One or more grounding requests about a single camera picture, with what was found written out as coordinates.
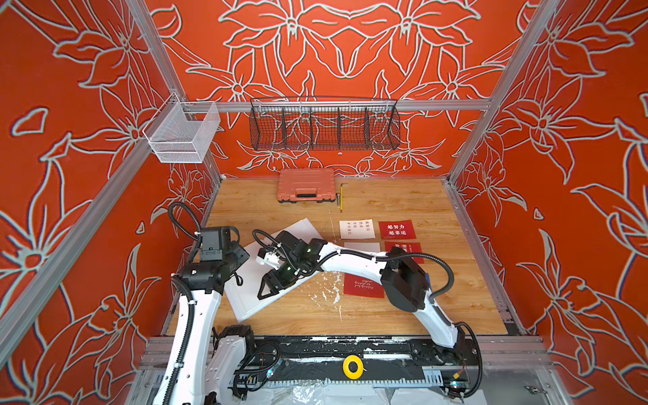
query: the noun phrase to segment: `red paper with chinese text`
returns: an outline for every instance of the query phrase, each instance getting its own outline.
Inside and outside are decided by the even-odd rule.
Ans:
[[[421,253],[421,243],[419,242],[385,242],[385,251],[390,251],[394,246],[401,248],[408,253]],[[413,257],[414,261],[419,264],[425,263],[422,257]]]
[[[378,225],[383,239],[416,239],[411,220],[379,222]]]
[[[385,298],[383,287],[371,280],[363,279],[352,274],[344,275],[344,295],[358,295],[360,297]]]

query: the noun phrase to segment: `toolbox handle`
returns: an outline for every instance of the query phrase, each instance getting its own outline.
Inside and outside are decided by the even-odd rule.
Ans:
[[[295,196],[297,198],[314,198],[318,196],[317,189],[295,189]]]

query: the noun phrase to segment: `white wire basket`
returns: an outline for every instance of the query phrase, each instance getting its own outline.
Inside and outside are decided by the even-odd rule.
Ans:
[[[185,113],[183,104],[172,95],[157,115],[161,122],[144,131],[153,153],[162,163],[202,163],[220,124],[215,102],[202,121],[195,114]]]

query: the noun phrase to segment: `small white card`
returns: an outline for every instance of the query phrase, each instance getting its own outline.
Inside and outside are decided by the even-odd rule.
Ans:
[[[373,220],[340,221],[342,239],[374,239]]]

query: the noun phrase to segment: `floral wall pattern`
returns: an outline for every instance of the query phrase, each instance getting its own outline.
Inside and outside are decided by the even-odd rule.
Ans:
[[[563,1],[457,185],[579,404],[648,402],[647,25]]]
[[[277,95],[413,100],[487,98],[534,0],[147,0],[191,100]],[[222,173],[276,176],[332,167],[339,176],[442,176],[475,111],[405,113],[391,152],[256,152],[245,114],[222,115],[211,149]]]
[[[1,316],[168,91],[123,0],[3,2],[0,36]],[[203,165],[148,158],[0,371],[0,403],[123,400],[189,244],[162,215],[176,200],[202,213],[213,189]]]
[[[149,155],[0,371],[0,403],[123,403],[190,245],[164,206],[183,201],[202,216],[212,192],[202,165],[170,167]],[[179,218],[191,228],[189,216]]]

